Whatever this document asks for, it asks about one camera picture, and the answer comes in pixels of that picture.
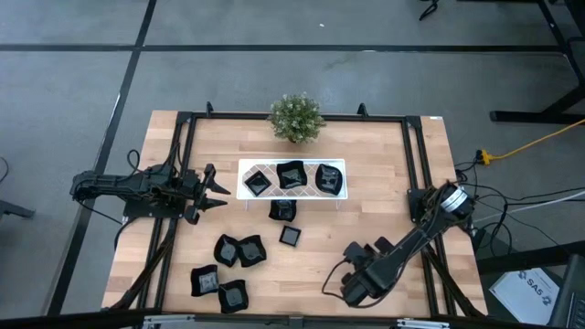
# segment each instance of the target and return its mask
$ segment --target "wooden table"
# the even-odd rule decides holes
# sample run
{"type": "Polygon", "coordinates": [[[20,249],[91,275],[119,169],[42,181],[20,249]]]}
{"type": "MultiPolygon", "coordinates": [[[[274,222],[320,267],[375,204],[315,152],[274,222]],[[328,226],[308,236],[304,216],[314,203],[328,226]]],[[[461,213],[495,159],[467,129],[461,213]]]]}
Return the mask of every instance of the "wooden table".
{"type": "MultiPolygon", "coordinates": [[[[176,111],[154,111],[142,150],[141,167],[162,163],[167,157],[176,111]]],[[[440,117],[422,117],[432,181],[439,186],[454,180],[451,150],[440,117]]],[[[412,148],[417,150],[414,132],[412,148]]],[[[419,185],[422,173],[415,154],[419,185]]],[[[329,316],[424,317],[429,315],[420,255],[414,257],[396,288],[378,306],[351,309],[336,298],[321,294],[326,275],[340,261],[351,241],[373,243],[383,235],[398,242],[411,229],[406,190],[410,187],[400,124],[389,122],[329,122],[318,141],[294,144],[273,136],[263,120],[198,119],[191,167],[202,172],[205,164],[218,170],[216,181],[232,192],[215,195],[227,206],[204,213],[195,226],[179,221],[175,249],[166,286],[164,311],[219,313],[216,294],[190,296],[190,272],[215,264],[213,248],[221,234],[236,239],[260,234],[268,259],[251,268],[237,263],[218,265],[220,282],[246,280],[250,307],[240,313],[304,314],[329,316]],[[327,201],[298,202],[292,226],[303,233],[297,248],[279,242],[282,223],[268,218],[270,202],[253,202],[248,211],[235,198],[240,158],[344,158],[350,198],[339,211],[327,201]]],[[[154,220],[139,218],[120,236],[103,306],[118,301],[144,267],[154,220]]],[[[444,234],[450,272],[476,308],[486,312],[482,286],[470,239],[458,228],[444,234]]],[[[333,275],[328,291],[339,292],[344,265],[333,275]]],[[[153,305],[158,273],[151,280],[147,305],[153,305]]],[[[435,275],[440,309],[444,312],[441,280],[435,275]]]]}

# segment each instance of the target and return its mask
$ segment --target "potted plant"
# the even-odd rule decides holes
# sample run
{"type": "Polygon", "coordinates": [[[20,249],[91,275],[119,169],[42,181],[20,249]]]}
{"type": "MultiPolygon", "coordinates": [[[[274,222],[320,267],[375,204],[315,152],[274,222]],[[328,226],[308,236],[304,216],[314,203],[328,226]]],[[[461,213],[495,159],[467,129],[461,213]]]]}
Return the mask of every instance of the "potted plant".
{"type": "Polygon", "coordinates": [[[282,95],[282,99],[271,106],[274,135],[292,143],[307,143],[317,138],[325,121],[319,115],[319,103],[308,99],[306,94],[282,95]]]}

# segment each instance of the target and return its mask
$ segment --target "yellow extension cord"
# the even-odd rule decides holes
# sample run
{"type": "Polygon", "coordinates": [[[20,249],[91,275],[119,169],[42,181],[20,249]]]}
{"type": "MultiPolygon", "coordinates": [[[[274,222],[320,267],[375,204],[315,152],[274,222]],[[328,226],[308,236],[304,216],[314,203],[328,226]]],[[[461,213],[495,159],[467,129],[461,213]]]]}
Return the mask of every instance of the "yellow extension cord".
{"type": "Polygon", "coordinates": [[[530,147],[532,145],[535,145],[537,143],[540,143],[540,142],[542,142],[542,141],[544,141],[544,140],[546,140],[546,139],[548,139],[550,137],[553,137],[553,136],[556,136],[558,134],[564,133],[567,130],[569,130],[571,128],[574,128],[574,127],[577,127],[578,125],[580,125],[580,124],[582,124],[584,122],[585,122],[585,119],[583,119],[583,120],[581,120],[579,122],[575,122],[575,123],[571,124],[570,126],[567,126],[567,127],[563,128],[563,129],[559,130],[558,132],[554,132],[554,133],[548,134],[548,135],[546,135],[546,136],[544,136],[542,138],[538,138],[537,140],[535,140],[533,142],[530,142],[530,143],[528,143],[528,144],[526,144],[526,145],[524,145],[522,147],[518,147],[514,151],[508,152],[508,153],[503,154],[503,155],[491,155],[487,151],[481,150],[481,159],[477,159],[477,160],[479,160],[479,163],[480,164],[489,165],[494,160],[506,159],[508,156],[511,156],[511,155],[517,154],[520,151],[526,150],[528,147],[530,147]]]}

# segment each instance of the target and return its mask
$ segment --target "white rack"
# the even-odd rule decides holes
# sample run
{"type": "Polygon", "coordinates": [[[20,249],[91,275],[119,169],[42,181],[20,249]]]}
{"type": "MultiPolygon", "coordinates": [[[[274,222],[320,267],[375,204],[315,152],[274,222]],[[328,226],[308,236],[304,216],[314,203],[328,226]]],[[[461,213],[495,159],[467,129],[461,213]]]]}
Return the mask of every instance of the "white rack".
{"type": "Polygon", "coordinates": [[[347,199],[347,175],[346,161],[344,159],[239,159],[238,164],[238,200],[336,200],[339,208],[340,200],[347,199]],[[304,172],[307,174],[307,185],[293,188],[280,188],[280,180],[276,174],[276,165],[285,164],[291,161],[303,161],[304,172]],[[341,191],[337,196],[323,192],[317,188],[315,175],[319,165],[331,165],[339,169],[343,176],[341,191]],[[244,184],[246,179],[256,172],[262,172],[271,185],[259,196],[254,194],[244,184]]]}

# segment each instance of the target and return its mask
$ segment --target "gray carpet floor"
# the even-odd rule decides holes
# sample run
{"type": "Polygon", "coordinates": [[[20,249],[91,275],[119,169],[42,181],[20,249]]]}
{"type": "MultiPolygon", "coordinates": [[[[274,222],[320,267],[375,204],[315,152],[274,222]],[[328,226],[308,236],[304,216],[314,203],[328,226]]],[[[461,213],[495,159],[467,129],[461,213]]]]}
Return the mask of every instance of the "gray carpet floor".
{"type": "MultiPolygon", "coordinates": [[[[5,0],[0,43],[133,44],[147,1],[5,0]]],[[[537,5],[441,1],[160,0],[145,44],[552,45],[537,5]]],[[[564,5],[551,7],[566,37],[576,36],[564,5]]],[[[580,49],[576,49],[583,58],[580,49]]],[[[112,115],[130,53],[0,52],[0,155],[11,165],[0,198],[34,208],[32,220],[0,222],[0,318],[43,313],[78,206],[71,178],[90,169],[112,115]]],[[[139,59],[107,171],[127,173],[152,110],[267,111],[283,93],[306,91],[325,112],[444,117],[454,161],[478,148],[495,154],[561,128],[494,123],[488,113],[540,111],[577,85],[558,54],[370,52],[153,52],[139,59]]],[[[583,112],[585,104],[571,111],[583,112]]],[[[478,168],[480,184],[510,196],[585,186],[577,128],[518,156],[478,168]]],[[[497,200],[487,201],[495,207],[497,200]]],[[[122,204],[96,209],[119,217],[122,204]]],[[[583,205],[519,213],[559,243],[585,235],[583,205]]],[[[495,211],[479,206],[481,218],[495,211]]],[[[551,245],[509,224],[515,249],[551,245]]],[[[63,312],[96,311],[108,278],[117,226],[91,217],[63,312]]]]}

